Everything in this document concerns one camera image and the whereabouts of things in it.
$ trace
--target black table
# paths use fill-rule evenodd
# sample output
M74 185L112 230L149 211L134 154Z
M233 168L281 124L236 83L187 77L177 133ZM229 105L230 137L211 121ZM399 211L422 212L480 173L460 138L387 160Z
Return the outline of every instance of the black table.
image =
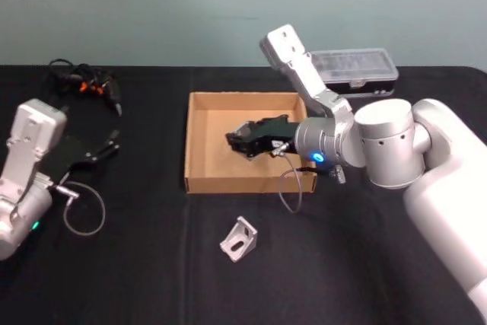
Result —
M264 68L113 68L123 91L122 151L90 177L107 223L76 237L54 205L19 252L0 263L2 324L481 324L459 285L409 221L401 195L320 178L304 211L275 195L187 196L190 91L290 91ZM0 142L18 104L35 97L42 67L0 68ZM487 141L487 76L469 68L400 68L396 96L442 100ZM354 101L354 107L366 103ZM71 131L98 139L116 123L96 101L75 101ZM0 151L3 161L6 148ZM237 216L259 231L232 263L218 246Z

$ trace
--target metal bracket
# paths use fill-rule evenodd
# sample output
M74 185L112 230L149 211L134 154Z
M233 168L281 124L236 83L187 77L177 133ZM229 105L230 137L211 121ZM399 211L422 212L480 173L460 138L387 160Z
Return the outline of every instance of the metal bracket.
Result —
M252 251L257 244L257 230L242 216L230 234L220 243L220 248L236 263Z

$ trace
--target clear plastic box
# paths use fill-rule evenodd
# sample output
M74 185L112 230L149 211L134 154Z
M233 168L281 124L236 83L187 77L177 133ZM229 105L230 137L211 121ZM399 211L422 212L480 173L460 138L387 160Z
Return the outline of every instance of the clear plastic box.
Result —
M399 77L385 49L314 51L311 55L323 82L329 86L346 83L351 89L359 89L371 81L395 81Z

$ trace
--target gray cable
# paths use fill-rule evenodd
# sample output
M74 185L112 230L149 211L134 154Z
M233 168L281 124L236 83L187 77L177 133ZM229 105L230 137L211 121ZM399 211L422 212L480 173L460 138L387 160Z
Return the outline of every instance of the gray cable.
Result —
M85 237L95 235L105 225L105 218L107 216L107 212L105 209L105 202L103 201L103 198L101 198L100 194L94 188L88 186L87 184L75 182L73 180L69 180L67 182L64 182L64 184L65 185L66 184L72 184L73 186L80 186L81 188L85 188L86 190L89 190L90 192L92 192L98 198L98 202L100 203L100 207L101 207L101 222L100 222L100 225L97 228L95 228L93 231L89 231L89 232L78 231L69 224L69 222L68 222L68 210L69 210L70 206L66 206L66 208L64 209L64 213L62 215L62 217L64 219L64 224L70 230L70 232L72 232L73 234L76 234L78 236L85 236Z
M298 171L296 170L296 168L292 164L291 159L289 159L286 154L279 155L279 156L285 158L288 161L289 165L291 166L290 170L285 171L279 177L279 198L281 199L282 204L285 206L285 208L288 209L288 211L290 213L292 213L292 214L298 213L301 210L301 206L303 204L303 189L301 188L301 179L299 179ZM298 182L298 189L299 189L298 204L296 205L296 209L294 209L294 210L289 206L288 202L282 196L282 184L284 183L284 177L286 175L288 175L289 173L292 173L292 172L294 172L294 175L296 176L296 181Z

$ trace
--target black tablecloth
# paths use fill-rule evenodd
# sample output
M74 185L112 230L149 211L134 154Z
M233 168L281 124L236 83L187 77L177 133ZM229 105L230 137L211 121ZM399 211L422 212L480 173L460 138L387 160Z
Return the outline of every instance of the black tablecloth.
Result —
M262 68L113 69L123 92L122 150L78 178L105 198L106 226L93 238L74 236L57 200L0 263L2 324L482 323L408 219L401 195L372 186L363 171L347 169L345 186L321 177L299 215L275 195L184 193L188 93L291 90L282 76ZM45 71L0 68L0 141L16 106L37 96ZM442 100L487 141L484 73L399 73L396 97ZM117 123L95 100L75 100L69 117L68 130L93 140ZM218 244L239 215L259 239L232 263Z

